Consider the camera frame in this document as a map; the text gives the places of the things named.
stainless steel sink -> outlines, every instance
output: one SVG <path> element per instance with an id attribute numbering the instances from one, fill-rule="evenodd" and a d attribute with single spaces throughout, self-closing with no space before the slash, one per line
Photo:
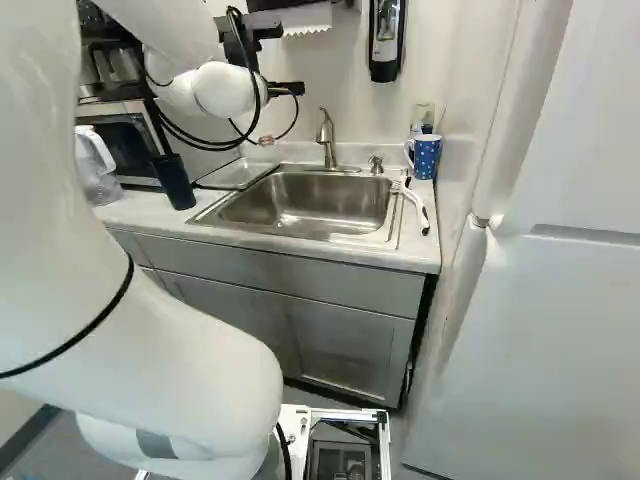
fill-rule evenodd
<path id="1" fill-rule="evenodd" d="M 391 185 L 382 176 L 281 166 L 189 223 L 334 243 L 386 244 L 394 238 L 398 203 Z"/>

black cup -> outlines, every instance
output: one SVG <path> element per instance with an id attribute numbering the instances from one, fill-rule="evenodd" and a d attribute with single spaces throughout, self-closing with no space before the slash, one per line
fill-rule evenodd
<path id="1" fill-rule="evenodd" d="M 164 193 L 176 210 L 195 206 L 196 197 L 180 155 L 164 155 L 151 160 Z"/>

gray countertop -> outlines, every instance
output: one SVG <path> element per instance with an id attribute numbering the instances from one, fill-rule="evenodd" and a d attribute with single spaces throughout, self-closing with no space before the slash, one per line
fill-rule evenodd
<path id="1" fill-rule="evenodd" d="M 422 274 L 438 274 L 441 260 L 433 182 L 414 179 L 411 189 L 425 203 L 431 230 L 427 236 L 422 236 L 415 207 L 411 202 L 405 201 L 396 250 L 187 224 L 186 221 L 196 213 L 229 194 L 220 190 L 196 189 L 196 206 L 183 211 L 174 210 L 163 193 L 125 190 L 121 200 L 103 207 L 95 207 L 94 212 L 107 226 L 131 232 Z"/>

soap dispenser pump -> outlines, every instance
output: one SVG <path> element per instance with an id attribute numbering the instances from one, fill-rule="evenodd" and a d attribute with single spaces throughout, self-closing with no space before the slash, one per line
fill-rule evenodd
<path id="1" fill-rule="evenodd" d="M 369 70 L 371 81 L 394 82 L 402 67 L 407 0 L 371 0 Z"/>

mug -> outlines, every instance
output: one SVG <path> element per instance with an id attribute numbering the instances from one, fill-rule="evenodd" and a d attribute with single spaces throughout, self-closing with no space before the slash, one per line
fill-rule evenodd
<path id="1" fill-rule="evenodd" d="M 431 180 L 435 176 L 441 142 L 442 135 L 429 133 L 416 135 L 404 144 L 405 157 L 418 180 Z M 410 155 L 411 150 L 413 150 L 413 161 Z"/>

